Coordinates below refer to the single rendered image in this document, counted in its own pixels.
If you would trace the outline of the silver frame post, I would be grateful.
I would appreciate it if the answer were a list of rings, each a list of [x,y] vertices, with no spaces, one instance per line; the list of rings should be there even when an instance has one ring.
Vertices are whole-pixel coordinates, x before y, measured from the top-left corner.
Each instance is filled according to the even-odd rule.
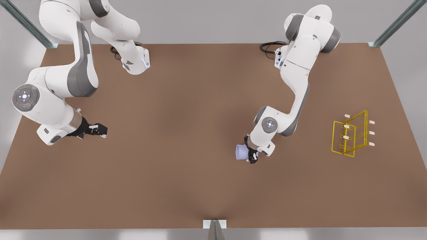
[[[223,228],[227,228],[226,220],[203,220],[203,228],[208,228],[207,240],[226,240]]]
[[[374,41],[369,42],[369,47],[381,47],[394,33],[397,32],[423,5],[427,0],[414,0],[401,15]]]
[[[0,5],[44,47],[47,49],[58,48],[59,44],[52,43],[10,0],[0,0]]]

